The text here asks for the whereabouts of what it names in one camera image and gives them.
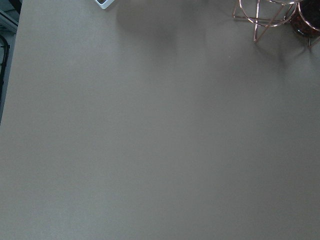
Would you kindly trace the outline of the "dark brown glass jar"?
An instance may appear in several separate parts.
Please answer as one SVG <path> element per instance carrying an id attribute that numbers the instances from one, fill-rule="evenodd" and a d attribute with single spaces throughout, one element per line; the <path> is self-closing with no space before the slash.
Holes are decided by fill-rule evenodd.
<path id="1" fill-rule="evenodd" d="M 320 1 L 302 0 L 299 2 L 290 23 L 295 31 L 305 37 L 319 37 Z"/>

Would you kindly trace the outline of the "aluminium frame rail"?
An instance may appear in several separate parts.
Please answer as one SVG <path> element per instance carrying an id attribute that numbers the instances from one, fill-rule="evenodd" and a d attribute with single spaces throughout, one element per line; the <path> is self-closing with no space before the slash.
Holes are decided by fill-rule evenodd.
<path id="1" fill-rule="evenodd" d="M 0 11 L 0 30 L 17 33 L 19 23 L 4 11 Z"/>

